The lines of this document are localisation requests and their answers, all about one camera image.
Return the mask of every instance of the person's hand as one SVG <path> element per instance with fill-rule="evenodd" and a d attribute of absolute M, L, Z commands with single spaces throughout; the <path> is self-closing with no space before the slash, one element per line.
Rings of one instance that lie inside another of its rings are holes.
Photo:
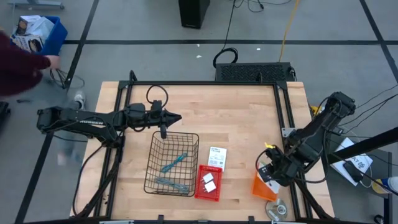
<path fill-rule="evenodd" d="M 51 69 L 60 69 L 60 57 L 55 55 L 46 55 L 46 57 L 50 60 Z"/>

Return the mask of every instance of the blue box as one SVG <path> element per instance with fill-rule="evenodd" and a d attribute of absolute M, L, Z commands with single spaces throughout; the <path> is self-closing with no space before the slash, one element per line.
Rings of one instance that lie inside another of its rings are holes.
<path fill-rule="evenodd" d="M 60 53 L 63 42 L 67 38 L 68 31 L 62 25 L 61 20 L 57 16 L 46 16 L 48 20 L 54 23 L 54 27 L 49 37 L 45 40 L 43 49 L 35 54 L 39 55 L 58 55 Z"/>

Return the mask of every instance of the concrete floor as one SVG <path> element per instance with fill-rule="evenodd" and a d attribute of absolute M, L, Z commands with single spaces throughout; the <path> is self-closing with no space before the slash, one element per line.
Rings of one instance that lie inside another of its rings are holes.
<path fill-rule="evenodd" d="M 64 1 L 65 10 L 18 7 L 12 18 L 12 7 L 0 3 L 0 27 L 8 32 L 17 17 L 26 14 L 59 16 L 69 31 L 68 40 L 80 40 L 94 0 Z M 99 0 L 87 40 L 187 40 L 224 39 L 231 10 L 231 1 L 212 0 L 200 30 L 180 26 L 177 0 Z M 371 14 L 384 40 L 398 40 L 398 30 L 392 21 L 398 20 L 395 0 L 367 0 Z M 265 4 L 264 12 L 252 13 L 246 3 L 233 15 L 229 39 L 280 40 L 294 1 L 281 6 Z M 289 40 L 377 40 L 364 10 L 357 0 L 302 0 L 287 39 Z M 69 70 L 77 44 L 62 47 L 62 70 Z M 229 44 L 239 50 L 238 62 L 275 62 L 280 45 Z M 214 80 L 212 60 L 222 45 L 218 44 L 157 44 L 103 45 L 83 47 L 75 75 L 86 80 L 87 108 L 94 110 L 101 82 L 126 80 L 134 70 L 139 80 Z M 398 46 L 388 45 L 398 60 Z M 223 55 L 219 62 L 232 61 Z M 334 91 L 342 91 L 358 104 L 392 87 L 397 79 L 379 45 L 286 45 L 284 62 L 290 62 L 298 80 L 304 82 L 310 104 L 317 105 Z M 73 79 L 72 86 L 80 85 Z M 398 89 L 383 94 L 374 103 L 398 93 Z M 11 117 L 0 135 L 0 223 L 15 220 L 27 184 L 39 155 L 44 136 L 35 128 L 36 110 L 54 105 L 66 105 L 68 94 L 48 83 L 41 83 L 22 96 L 6 99 Z M 30 98 L 30 104 L 17 104 L 15 99 Z M 397 126 L 397 99 L 363 122 L 354 132 L 373 136 Z M 53 140 L 25 221 L 67 218 L 85 144 L 76 143 L 77 156 L 65 166 L 57 164 L 61 140 Z M 398 163 L 398 146 L 385 147 L 393 152 Z M 382 214 L 382 200 L 371 194 L 353 195 L 341 190 L 336 178 L 328 180 L 335 214 L 343 220 L 373 222 Z"/>

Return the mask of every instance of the red plastic basket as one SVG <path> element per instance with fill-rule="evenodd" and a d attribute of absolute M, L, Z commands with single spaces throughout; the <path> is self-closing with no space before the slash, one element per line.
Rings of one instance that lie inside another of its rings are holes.
<path fill-rule="evenodd" d="M 205 192 L 205 183 L 202 180 L 203 176 L 205 176 L 209 173 L 212 174 L 213 182 L 216 185 L 216 190 L 213 190 L 210 193 Z M 196 192 L 195 198 L 218 202 L 220 200 L 222 174 L 223 174 L 223 168 L 200 165 L 198 175 L 197 175 L 197 187 L 196 187 L 196 191 L 195 191 Z"/>

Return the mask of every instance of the wire basket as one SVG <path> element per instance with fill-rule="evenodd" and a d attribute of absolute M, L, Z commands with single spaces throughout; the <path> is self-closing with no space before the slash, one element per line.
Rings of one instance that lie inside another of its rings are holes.
<path fill-rule="evenodd" d="M 144 191 L 192 197 L 198 167 L 199 136 L 191 133 L 167 132 L 162 139 L 160 131 L 152 136 Z"/>

